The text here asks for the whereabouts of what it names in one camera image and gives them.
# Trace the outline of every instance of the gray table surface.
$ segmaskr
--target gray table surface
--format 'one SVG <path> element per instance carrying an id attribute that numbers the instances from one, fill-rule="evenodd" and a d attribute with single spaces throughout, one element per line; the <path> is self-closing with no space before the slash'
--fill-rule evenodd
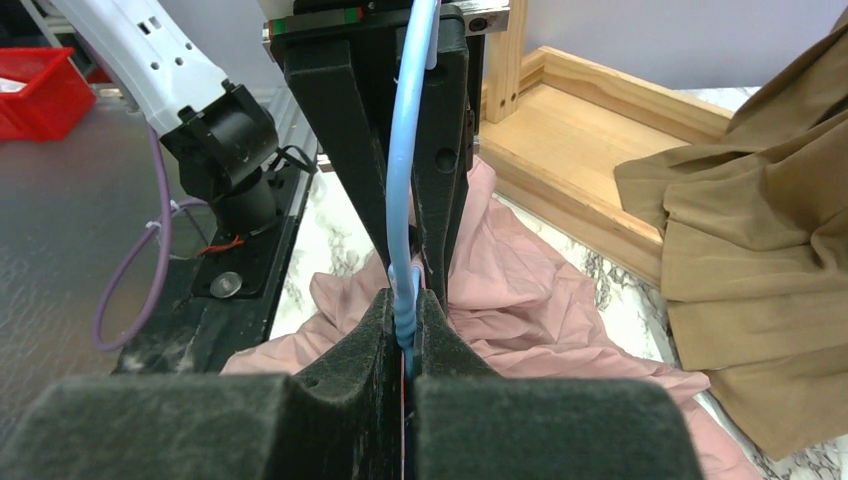
<path id="1" fill-rule="evenodd" d="M 254 92 L 260 103 L 270 102 L 281 144 L 314 153 L 317 141 L 290 94 L 273 93 Z M 172 198 L 185 198 L 167 152 L 166 165 Z M 117 353 L 92 346 L 92 316 L 114 269 L 158 215 L 144 119 L 115 96 L 98 99 L 62 142 L 0 143 L 0 447 L 45 387 L 115 367 Z M 214 229 L 211 214 L 205 222 L 200 215 Z M 179 220 L 172 254 L 197 252 L 196 233 Z M 107 311 L 104 338 L 116 338 L 135 319 L 156 253 L 149 245 L 127 272 Z"/>

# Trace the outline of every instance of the brown fabric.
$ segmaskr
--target brown fabric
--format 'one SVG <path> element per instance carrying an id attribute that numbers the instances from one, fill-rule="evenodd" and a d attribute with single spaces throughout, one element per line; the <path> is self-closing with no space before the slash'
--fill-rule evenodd
<path id="1" fill-rule="evenodd" d="M 848 433 L 848 10 L 736 113 L 717 145 L 615 171 L 663 230 L 683 366 L 767 454 Z"/>

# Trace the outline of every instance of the wooden frame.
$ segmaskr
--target wooden frame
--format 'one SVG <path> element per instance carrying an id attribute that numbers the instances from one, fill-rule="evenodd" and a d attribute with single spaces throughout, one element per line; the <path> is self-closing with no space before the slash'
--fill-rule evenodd
<path id="1" fill-rule="evenodd" d="M 480 155 L 503 196 L 658 286 L 662 237 L 621 209 L 613 169 L 715 142 L 731 112 L 548 47 L 518 60 L 526 2 L 490 39 Z"/>

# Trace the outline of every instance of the blue tube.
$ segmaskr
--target blue tube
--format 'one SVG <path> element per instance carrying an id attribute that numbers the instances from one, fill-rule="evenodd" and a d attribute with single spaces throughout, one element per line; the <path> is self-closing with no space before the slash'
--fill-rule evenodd
<path id="1" fill-rule="evenodd" d="M 442 0 L 435 0 L 436 8 L 433 9 L 433 28 L 430 31 L 430 45 L 427 49 L 427 70 L 436 68 L 439 56 L 439 15 L 442 9 Z"/>
<path id="2" fill-rule="evenodd" d="M 419 278 L 413 276 L 409 250 L 409 188 L 424 69 L 431 44 L 437 38 L 433 35 L 433 23 L 438 19 L 435 10 L 439 3 L 439 0 L 415 0 L 412 4 L 398 75 L 386 174 L 386 229 L 391 260 L 389 278 L 395 294 L 395 331 L 398 344 L 404 351 L 407 376 L 413 374 L 417 324 L 415 300 L 420 286 L 420 272 Z"/>

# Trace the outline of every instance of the pink fabric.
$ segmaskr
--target pink fabric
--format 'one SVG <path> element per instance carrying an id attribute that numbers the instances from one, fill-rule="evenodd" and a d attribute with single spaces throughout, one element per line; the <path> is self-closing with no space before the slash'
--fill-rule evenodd
<path id="1" fill-rule="evenodd" d="M 635 358 L 606 335 L 592 280 L 492 199 L 495 173 L 476 161 L 449 283 L 449 321 L 506 377 L 631 377 L 667 389 L 689 425 L 710 480 L 762 478 L 741 448 L 693 396 L 701 373 Z M 234 355 L 224 373 L 296 373 L 353 330 L 377 291 L 387 288 L 376 255 L 351 278 L 316 274 L 319 313 L 300 330 Z"/>

